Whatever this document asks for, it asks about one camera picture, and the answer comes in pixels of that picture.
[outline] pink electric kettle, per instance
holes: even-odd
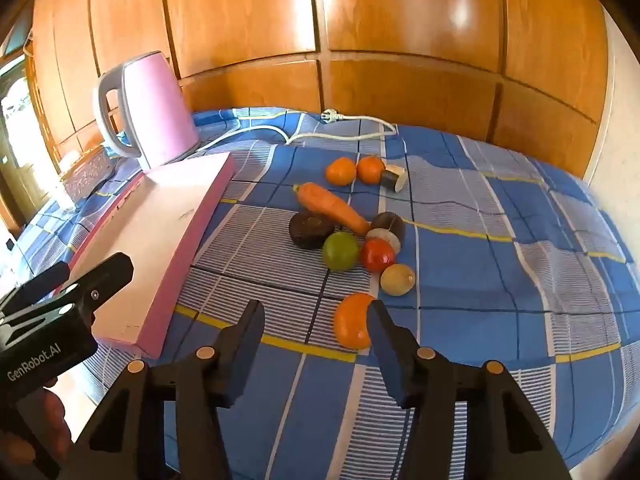
[[[109,119],[107,92],[118,91],[127,146]],[[174,72],[162,52],[134,57],[102,74],[94,89],[94,114],[114,152],[137,158],[143,170],[179,160],[198,145],[198,131]]]

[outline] tomato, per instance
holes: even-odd
[[[338,343],[351,350],[363,350],[371,346],[367,332],[367,309],[373,296],[356,292],[344,298],[335,309],[334,335]]]
[[[382,272],[396,262],[396,252],[382,238],[370,238],[362,246],[360,261],[369,272]]]

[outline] pink box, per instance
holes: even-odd
[[[198,244],[234,173],[228,153],[188,158],[137,176],[69,263],[70,282],[115,252],[133,280],[95,313],[94,337],[157,359]]]

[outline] wooden panel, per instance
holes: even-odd
[[[100,73],[153,50],[171,57],[162,0],[91,0],[91,19]]]
[[[124,130],[124,123],[122,122],[122,116],[120,115],[120,111],[116,108],[111,111],[111,122],[113,126],[116,128],[116,131],[121,132]]]
[[[58,145],[58,151],[60,152],[60,159],[64,158],[67,153],[75,150],[78,153],[82,153],[82,146],[80,146],[80,142],[78,141],[78,135],[73,134],[69,137],[65,142],[61,142]]]
[[[167,0],[180,76],[314,50],[311,0]]]
[[[79,130],[95,119],[91,97],[98,81],[87,0],[54,0],[53,32],[66,105]]]
[[[20,236],[22,228],[18,225],[17,219],[11,213],[8,204],[4,201],[4,197],[0,194],[0,219],[4,223],[7,230],[17,238]]]
[[[58,75],[56,48],[53,41],[53,0],[35,0],[33,7],[33,60],[35,63],[42,108],[51,136],[62,142],[74,132],[66,109],[65,94]]]
[[[582,177],[597,135],[597,124],[575,110],[518,83],[504,84],[494,144]]]
[[[599,121],[607,31],[598,0],[507,0],[506,75]]]
[[[78,142],[83,152],[87,152],[92,147],[103,142],[103,140],[104,137],[100,133],[100,129],[95,121],[87,124],[87,126],[78,132]]]
[[[498,70],[501,0],[323,0],[329,48],[425,54]]]
[[[489,74],[458,68],[437,60],[334,60],[325,106],[485,140],[496,83]]]
[[[193,112],[243,106],[282,106],[320,113],[317,61],[231,67],[180,81]]]

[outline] doorway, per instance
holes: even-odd
[[[0,75],[0,176],[26,222],[53,192],[58,173],[31,104],[24,59]]]

